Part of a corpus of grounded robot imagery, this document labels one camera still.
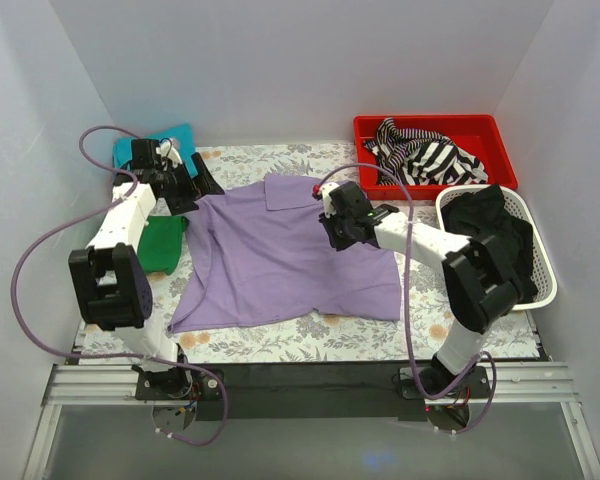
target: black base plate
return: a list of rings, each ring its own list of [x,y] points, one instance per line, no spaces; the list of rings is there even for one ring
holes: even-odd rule
[[[418,395],[405,398],[392,381],[399,372],[410,372],[409,363],[327,362],[205,365],[221,375],[231,399],[230,419],[392,417],[426,422],[425,402]],[[472,398],[489,394],[483,368],[469,378]],[[145,386],[139,375],[136,399],[173,400]],[[198,401],[196,421],[222,418],[219,396]]]
[[[209,371],[215,373],[220,380],[224,381],[224,372],[216,368],[209,368]],[[200,400],[220,400],[220,391],[216,388],[213,380],[208,377],[201,377],[194,375],[194,382],[200,386]],[[144,401],[158,401],[158,400],[178,400],[173,396],[167,395],[162,390],[157,388],[151,388],[148,386],[147,379],[144,374],[138,372],[138,383],[136,384],[136,400]],[[188,397],[185,395],[183,400],[186,401]]]
[[[487,370],[484,367],[475,367],[462,384],[463,388],[468,386],[471,389],[471,398],[488,398],[491,388]],[[411,376],[410,368],[400,370],[400,387],[402,396],[407,400],[421,399],[422,395],[418,390]]]

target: glass panel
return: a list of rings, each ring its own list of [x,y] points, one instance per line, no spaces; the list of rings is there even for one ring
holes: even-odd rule
[[[495,404],[456,438],[389,418],[233,420],[203,448],[157,435],[150,416],[150,407],[64,407],[48,478],[582,477],[559,404]],[[215,426],[185,433],[202,438]]]

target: cable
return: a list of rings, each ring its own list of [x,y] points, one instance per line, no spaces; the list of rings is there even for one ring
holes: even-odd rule
[[[169,150],[167,150],[167,153],[165,153],[163,156],[165,158],[167,158],[169,156],[169,154],[171,153],[171,149],[173,148],[173,140],[171,140],[170,138],[163,138],[162,140],[160,140],[160,145],[162,145],[162,142],[169,142]]]
[[[460,400],[460,397],[462,396],[463,391],[464,391],[464,389],[461,388],[460,391],[458,392],[458,396],[456,397],[456,399],[453,401],[452,404],[447,405],[447,408],[454,408],[458,404],[458,400]]]
[[[120,128],[120,127],[115,127],[112,125],[98,125],[95,127],[92,127],[88,130],[86,130],[81,136],[80,136],[80,140],[78,141],[78,147],[80,149],[80,153],[82,153],[82,155],[87,159],[87,161],[89,163],[91,163],[92,165],[95,165],[98,168],[101,168],[103,170],[107,170],[108,172],[114,173],[114,174],[122,174],[122,175],[126,175],[129,178],[131,178],[132,180],[132,184],[131,184],[131,188],[129,188],[129,190],[125,193],[123,198],[119,198],[118,200],[115,200],[113,202],[111,202],[110,204],[99,208],[97,210],[94,210],[91,213],[87,213],[85,215],[82,215],[74,220],[71,220],[69,222],[63,223],[62,225],[59,225],[58,227],[48,231],[47,233],[43,234],[42,236],[40,236],[38,239],[36,239],[31,245],[29,245],[29,247],[24,251],[24,253],[22,254],[22,256],[20,257],[20,259],[18,260],[18,262],[16,263],[15,269],[13,270],[13,275],[11,276],[11,288],[10,288],[10,293],[11,293],[11,306],[13,307],[13,313],[16,316],[16,320],[18,321],[18,325],[20,325],[20,328],[22,329],[22,331],[24,332],[24,334],[27,336],[27,338],[29,340],[31,340],[34,345],[36,345],[38,348],[40,348],[41,350],[50,353],[51,355],[54,356],[58,356],[58,357],[64,357],[64,358],[71,358],[71,359],[75,359],[75,360],[80,360],[80,359],[103,359],[103,358],[136,358],[138,360],[148,360],[151,362],[156,362],[156,363],[161,363],[163,365],[169,365],[171,367],[181,367],[181,368],[186,368],[189,370],[193,370],[199,373],[202,373],[208,377],[213,378],[216,382],[218,382],[218,387],[220,388],[220,391],[222,392],[222,399],[224,402],[224,408],[222,411],[222,421],[220,423],[220,425],[218,426],[218,429],[215,431],[215,433],[213,435],[211,435],[211,437],[209,437],[207,440],[203,440],[203,441],[195,441],[195,440],[191,440],[183,435],[179,435],[177,433],[173,433],[173,432],[169,432],[165,429],[159,429],[161,433],[166,434],[169,438],[175,438],[177,440],[180,440],[182,442],[188,443],[189,445],[193,445],[193,446],[198,446],[198,447],[202,447],[202,446],[206,446],[209,445],[210,443],[212,443],[216,438],[218,438],[218,436],[220,435],[220,433],[222,432],[222,430],[224,430],[226,424],[227,424],[227,419],[229,417],[229,398],[227,397],[227,391],[224,387],[224,384],[222,383],[222,381],[220,380],[220,378],[218,378],[218,376],[216,374],[214,374],[213,372],[202,368],[202,367],[198,367],[196,365],[192,365],[189,363],[180,363],[180,362],[172,362],[170,360],[166,360],[163,358],[158,358],[158,357],[145,357],[143,355],[137,354],[137,353],[102,353],[102,354],[83,354],[83,353],[73,353],[73,352],[63,352],[61,350],[58,350],[56,348],[50,347],[48,345],[46,345],[42,340],[40,340],[34,333],[33,331],[31,331],[31,329],[29,328],[29,326],[27,325],[27,322],[25,321],[22,312],[20,311],[20,303],[18,301],[18,280],[20,278],[20,272],[22,271],[22,267],[24,266],[24,263],[27,261],[27,259],[29,258],[29,256],[33,253],[33,251],[38,248],[40,246],[40,244],[42,244],[42,242],[44,242],[45,240],[47,240],[48,238],[52,237],[53,235],[55,235],[58,232],[61,232],[62,230],[65,230],[69,227],[72,227],[74,225],[77,225],[80,222],[84,222],[85,220],[88,220],[89,218],[95,217],[96,215],[99,215],[101,213],[104,213],[114,207],[116,207],[117,205],[120,205],[120,203],[122,203],[126,197],[128,197],[129,195],[131,195],[134,190],[136,189],[136,187],[138,186],[138,178],[133,174],[133,172],[130,172],[128,170],[124,170],[124,169],[120,169],[120,168],[114,168],[114,167],[109,167],[107,165],[104,165],[100,162],[98,162],[96,159],[94,159],[91,155],[89,155],[87,153],[87,151],[84,148],[84,141],[85,139],[92,134],[93,132],[99,131],[99,130],[115,130],[117,132],[122,132],[126,135],[135,137],[135,138],[139,138],[137,135],[135,135],[134,133],[130,132],[129,130],[126,130],[124,128]]]
[[[469,417],[470,417],[470,414],[468,411],[456,410],[456,409],[452,408],[451,410],[445,410],[444,413],[446,413],[449,418],[451,418],[453,421],[455,421],[462,428],[467,427],[467,422],[469,421]]]
[[[471,388],[469,388],[469,386],[467,385],[467,396],[464,399],[464,402],[462,402],[460,405],[458,405],[458,408],[462,408],[462,407],[466,406],[467,403],[469,403],[470,398],[471,398]]]
[[[167,397],[172,398],[173,400],[180,400],[181,398],[186,397],[187,395],[189,395],[190,393],[193,393],[193,382],[191,382],[189,384],[189,388],[187,389],[186,392],[179,394],[180,396],[176,396],[176,395],[171,395],[171,394],[167,394]]]
[[[327,175],[325,175],[325,177],[320,181],[320,183],[318,184],[318,189],[322,185],[324,185],[324,183],[327,180],[329,180],[329,178],[331,178],[334,174],[338,173],[339,171],[345,170],[348,168],[360,168],[360,167],[373,168],[374,170],[377,170],[380,173],[383,173],[384,175],[386,175],[388,178],[390,178],[393,181],[393,183],[395,183],[400,188],[400,190],[402,191],[402,193],[404,193],[404,196],[406,197],[406,199],[409,202],[409,213],[408,213],[409,223],[407,225],[407,246],[406,246],[406,250],[405,250],[406,260],[405,260],[404,274],[403,274],[403,279],[404,279],[404,335],[405,335],[405,339],[407,342],[407,353],[409,354],[409,366],[411,367],[411,372],[413,374],[413,380],[416,384],[416,387],[418,387],[418,391],[420,392],[420,394],[429,400],[439,400],[441,398],[444,398],[449,392],[454,390],[458,386],[458,384],[467,376],[467,374],[471,371],[471,369],[473,369],[475,364],[480,360],[481,356],[483,356],[483,355],[486,356],[487,359],[489,360],[489,362],[491,363],[491,371],[492,371],[493,377],[491,380],[492,387],[491,387],[491,392],[489,392],[489,398],[487,398],[487,402],[485,403],[485,406],[482,409],[482,412],[480,412],[480,415],[478,415],[478,417],[475,419],[475,421],[472,422],[471,425],[467,425],[466,427],[462,428],[461,430],[458,430],[456,433],[468,432],[469,430],[474,428],[476,425],[478,425],[482,421],[482,419],[484,418],[486,413],[489,411],[489,408],[491,408],[491,403],[493,402],[493,396],[495,394],[496,382],[497,382],[496,363],[493,360],[493,357],[491,356],[491,354],[489,352],[482,351],[482,352],[474,355],[474,357],[469,361],[469,363],[467,363],[467,365],[462,369],[462,371],[460,371],[460,373],[458,373],[458,375],[453,379],[453,381],[449,385],[447,385],[447,387],[444,390],[442,390],[441,392],[436,393],[436,394],[430,394],[429,392],[427,392],[424,389],[424,385],[422,385],[422,380],[420,379],[420,375],[418,375],[418,365],[416,364],[416,359],[415,359],[415,356],[413,353],[413,343],[411,340],[411,318],[410,318],[410,313],[409,313],[409,269],[411,266],[411,237],[413,234],[414,209],[413,209],[413,199],[411,198],[409,191],[405,188],[405,186],[402,184],[402,182],[400,182],[400,180],[398,180],[396,178],[396,176],[393,175],[391,172],[385,170],[384,168],[378,167],[377,165],[373,165],[371,163],[349,163],[347,165],[343,165],[341,167],[335,168],[335,169],[331,170]]]

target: floral fabric surface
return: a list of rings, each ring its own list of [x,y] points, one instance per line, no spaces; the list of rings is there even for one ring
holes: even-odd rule
[[[356,161],[355,147],[348,143],[255,145],[200,148],[209,171],[225,189],[248,185],[269,172],[285,175],[322,177],[340,165]],[[358,180],[357,169],[336,174],[335,180]],[[391,202],[406,211],[406,202]],[[417,221],[437,226],[431,202],[415,202]],[[157,215],[168,215],[166,205],[158,202]],[[400,273],[404,256],[396,254]],[[151,274],[153,319],[166,328],[180,301],[194,260],[183,239],[182,256],[176,271]],[[436,352],[452,323],[444,280],[430,268],[412,262],[410,279],[411,331],[415,355],[429,359]],[[495,357],[538,357],[532,319],[516,312],[498,320],[490,332],[485,349]],[[250,328],[223,328],[174,335],[193,363],[316,362],[402,360],[407,358],[404,322],[381,322],[363,318],[320,315]],[[78,334],[84,353],[128,351],[122,341],[95,325]],[[82,360],[82,364],[131,363],[129,359]]]

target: black and white striped clothing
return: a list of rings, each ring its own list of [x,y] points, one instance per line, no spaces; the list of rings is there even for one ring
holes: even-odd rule
[[[364,146],[375,155],[378,166],[406,185],[463,185],[489,180],[482,162],[449,137],[417,128],[396,128],[391,117]],[[391,184],[385,175],[378,175],[378,185]]]

